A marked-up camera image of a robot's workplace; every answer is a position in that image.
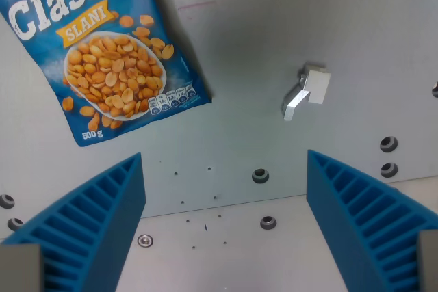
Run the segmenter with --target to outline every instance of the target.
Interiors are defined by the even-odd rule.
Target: screw head
[[[150,235],[140,235],[137,239],[138,245],[142,248],[149,248],[153,244],[153,238]]]

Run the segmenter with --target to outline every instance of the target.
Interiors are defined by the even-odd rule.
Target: hole
[[[390,137],[385,137],[385,138],[382,139],[381,145],[386,146],[386,145],[388,145],[390,143],[390,141],[391,141]]]
[[[267,215],[260,220],[260,226],[265,230],[274,229],[276,227],[276,220],[274,217]]]
[[[434,97],[437,97],[437,98],[438,98],[438,82],[436,82],[435,85],[433,85],[433,88],[432,88],[432,95],[433,95]]]
[[[15,201],[11,196],[7,194],[0,195],[0,207],[4,209],[11,209],[14,207],[14,205]]]
[[[395,163],[389,162],[382,165],[381,175],[385,178],[394,177],[398,172],[398,166]]]
[[[257,177],[261,177],[265,174],[265,170],[264,169],[257,169],[254,171],[254,173]]]
[[[269,179],[269,172],[265,169],[256,169],[253,171],[252,175],[254,183],[263,184],[266,183]]]
[[[8,220],[8,227],[13,232],[16,232],[22,225],[23,225],[23,222],[21,220],[19,220],[18,218],[11,218]]]
[[[395,150],[398,146],[398,140],[394,136],[385,137],[381,141],[382,152],[389,153]]]

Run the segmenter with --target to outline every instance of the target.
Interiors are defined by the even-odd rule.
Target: gray metal surface
[[[438,174],[438,0],[161,3],[213,103],[87,148],[0,21],[0,194],[16,201],[0,209],[0,237],[8,219],[26,222],[135,152],[144,216],[304,194],[309,148],[377,178],[394,162],[388,181]],[[331,73],[324,104],[308,103],[285,122],[281,103],[306,62]],[[399,141],[391,153],[379,148],[387,136]],[[267,183],[252,181],[257,168],[269,171]]]

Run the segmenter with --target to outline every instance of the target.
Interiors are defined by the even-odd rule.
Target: nutrition label icons
[[[193,89],[192,84],[190,84],[187,87],[178,88],[177,90],[171,90],[165,94],[151,97],[148,100],[149,109],[152,115],[157,115],[172,107],[177,107],[195,95],[196,91]]]

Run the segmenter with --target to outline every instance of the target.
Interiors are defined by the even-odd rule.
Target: blue packaging
[[[0,0],[80,146],[209,103],[154,0]]]

